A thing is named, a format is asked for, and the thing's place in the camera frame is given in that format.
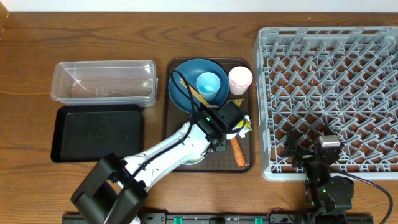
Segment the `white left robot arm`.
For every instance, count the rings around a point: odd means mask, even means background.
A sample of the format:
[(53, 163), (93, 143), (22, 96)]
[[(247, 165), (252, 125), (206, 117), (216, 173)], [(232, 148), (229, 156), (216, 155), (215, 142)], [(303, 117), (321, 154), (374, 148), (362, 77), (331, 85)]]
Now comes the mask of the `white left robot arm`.
[(184, 162), (216, 148), (245, 119), (230, 101), (220, 109), (202, 106), (173, 135), (156, 146), (118, 159), (100, 159), (71, 196), (88, 223), (138, 223), (148, 191)]

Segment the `white tissue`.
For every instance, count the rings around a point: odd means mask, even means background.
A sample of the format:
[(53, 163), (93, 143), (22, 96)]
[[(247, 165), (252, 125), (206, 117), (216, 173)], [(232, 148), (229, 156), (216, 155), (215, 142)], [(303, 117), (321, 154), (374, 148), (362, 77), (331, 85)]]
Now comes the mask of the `white tissue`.
[(245, 134), (249, 132), (248, 130), (243, 130), (241, 128), (236, 128), (236, 126), (233, 128), (232, 133), (228, 133), (226, 135), (227, 140), (231, 140), (232, 138), (236, 137), (237, 135), (240, 136), (241, 138), (245, 137)]

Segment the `light blue bowl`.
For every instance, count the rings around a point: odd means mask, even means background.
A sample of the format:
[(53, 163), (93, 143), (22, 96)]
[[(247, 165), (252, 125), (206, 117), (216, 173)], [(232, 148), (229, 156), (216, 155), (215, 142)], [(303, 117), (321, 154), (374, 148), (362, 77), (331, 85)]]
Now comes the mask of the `light blue bowl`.
[(204, 158), (205, 158), (204, 156), (199, 156), (197, 158), (190, 159), (190, 160), (187, 160), (187, 161), (183, 162), (183, 165), (191, 166), (191, 165), (194, 165), (194, 164), (197, 164), (197, 163), (201, 162), (202, 160), (204, 160)]

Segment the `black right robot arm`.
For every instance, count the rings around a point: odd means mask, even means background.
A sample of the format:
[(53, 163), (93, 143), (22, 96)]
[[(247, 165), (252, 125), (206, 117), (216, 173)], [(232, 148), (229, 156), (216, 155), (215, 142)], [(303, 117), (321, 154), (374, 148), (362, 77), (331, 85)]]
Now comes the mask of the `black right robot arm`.
[(292, 158), (292, 167), (304, 170), (305, 195), (313, 205), (297, 215), (295, 223), (348, 223), (346, 211), (352, 209), (354, 183), (347, 177), (332, 177), (330, 171), (342, 149), (343, 143), (329, 128), (309, 149), (299, 149), (293, 132), (287, 131), (284, 156)]

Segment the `orange carrot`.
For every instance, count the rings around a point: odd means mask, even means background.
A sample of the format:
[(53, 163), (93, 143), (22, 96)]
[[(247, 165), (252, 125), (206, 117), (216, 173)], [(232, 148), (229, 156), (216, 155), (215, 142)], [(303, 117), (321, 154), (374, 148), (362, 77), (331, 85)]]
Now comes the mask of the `orange carrot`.
[(239, 141), (236, 137), (232, 138), (230, 140), (232, 148), (233, 148), (233, 153), (234, 153), (234, 158), (238, 166), (243, 167), (246, 164), (246, 160), (243, 154), (243, 150), (241, 149), (241, 146), (239, 144)]

